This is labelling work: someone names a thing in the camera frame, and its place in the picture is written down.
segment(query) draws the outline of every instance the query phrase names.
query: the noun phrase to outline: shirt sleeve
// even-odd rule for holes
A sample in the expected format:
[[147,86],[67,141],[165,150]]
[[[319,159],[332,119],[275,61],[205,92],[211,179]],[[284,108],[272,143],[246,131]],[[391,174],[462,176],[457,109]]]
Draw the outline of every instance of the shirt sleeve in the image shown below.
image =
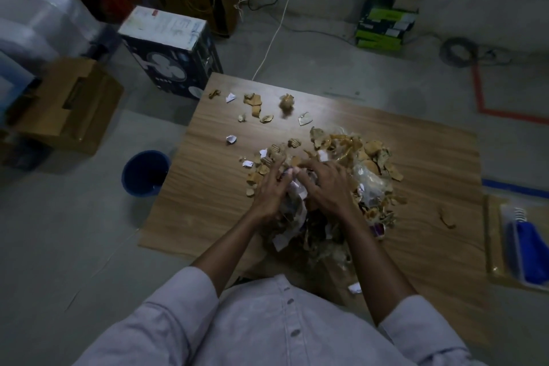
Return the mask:
[[402,300],[380,325],[395,347],[422,366],[469,365],[465,343],[422,296]]
[[193,266],[184,268],[128,318],[100,335],[75,366],[186,364],[202,342],[218,303],[210,278]]

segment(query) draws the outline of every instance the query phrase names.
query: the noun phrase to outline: pile of debris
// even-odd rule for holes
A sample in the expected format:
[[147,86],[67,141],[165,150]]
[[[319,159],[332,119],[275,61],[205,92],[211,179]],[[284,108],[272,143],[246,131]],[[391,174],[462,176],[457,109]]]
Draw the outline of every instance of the pile of debris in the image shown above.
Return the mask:
[[[335,161],[347,170],[355,204],[374,236],[382,240],[387,228],[395,225],[394,206],[407,203],[405,197],[393,194],[391,180],[402,181],[403,175],[390,162],[390,150],[379,140],[364,141],[360,135],[329,134],[315,127],[311,129],[310,137],[313,150],[304,150],[308,158]],[[273,162],[284,159],[279,175],[298,166],[303,159],[294,155],[292,149],[299,146],[299,139],[289,139],[261,150],[251,161],[241,157],[243,166],[251,168],[246,179],[246,195],[254,196],[257,184],[270,171]],[[307,174],[317,182],[313,171],[307,170]],[[338,221],[328,220],[297,180],[291,183],[281,204],[281,215],[278,224],[264,232],[277,251],[295,240],[309,254],[312,263],[327,256],[333,257],[344,269],[351,263]]]

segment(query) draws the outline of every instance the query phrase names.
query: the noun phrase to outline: hand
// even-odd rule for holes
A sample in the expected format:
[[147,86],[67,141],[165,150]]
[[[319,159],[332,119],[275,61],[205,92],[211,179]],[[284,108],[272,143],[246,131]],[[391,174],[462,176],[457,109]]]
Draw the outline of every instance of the hand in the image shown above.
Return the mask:
[[255,190],[254,203],[248,213],[256,218],[258,223],[265,223],[278,214],[278,208],[286,188],[294,178],[294,168],[290,168],[279,181],[278,170],[284,160],[277,161]]
[[335,162],[306,161],[299,165],[315,171],[319,184],[312,182],[305,170],[298,169],[297,179],[307,189],[310,196],[318,204],[326,216],[335,216],[340,220],[355,217],[360,213],[353,202],[347,173]]

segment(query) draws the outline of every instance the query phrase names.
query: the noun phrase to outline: blue bucket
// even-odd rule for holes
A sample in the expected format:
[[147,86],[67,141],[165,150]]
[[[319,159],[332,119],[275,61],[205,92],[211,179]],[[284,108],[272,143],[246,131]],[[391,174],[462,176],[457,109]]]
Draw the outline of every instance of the blue bucket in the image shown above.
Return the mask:
[[122,185],[134,197],[157,195],[168,175],[171,161],[160,151],[143,151],[131,158],[122,171]]

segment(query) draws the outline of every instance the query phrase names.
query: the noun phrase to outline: gray floor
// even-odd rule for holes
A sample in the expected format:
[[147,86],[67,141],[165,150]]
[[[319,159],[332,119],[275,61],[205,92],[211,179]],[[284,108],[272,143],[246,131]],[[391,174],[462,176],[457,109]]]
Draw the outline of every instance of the gray floor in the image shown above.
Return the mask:
[[[289,17],[287,23],[351,32],[337,22]],[[275,29],[269,15],[246,12],[237,33],[217,43],[224,71],[250,79]],[[483,70],[491,107],[547,113],[541,67],[495,68]],[[30,174],[0,170],[0,364],[70,364],[186,265],[136,246],[132,234],[152,200],[125,194],[120,174],[142,150],[173,154],[196,102],[158,91],[124,47],[108,69],[126,95],[94,157],[56,152]],[[478,115],[469,72],[442,64],[435,39],[426,37],[395,58],[283,28],[257,80],[472,130],[484,177],[549,189],[543,142],[549,128]],[[549,328],[539,319],[549,314],[547,297],[491,287],[491,307],[494,349],[473,348],[477,357],[498,365],[544,364]]]

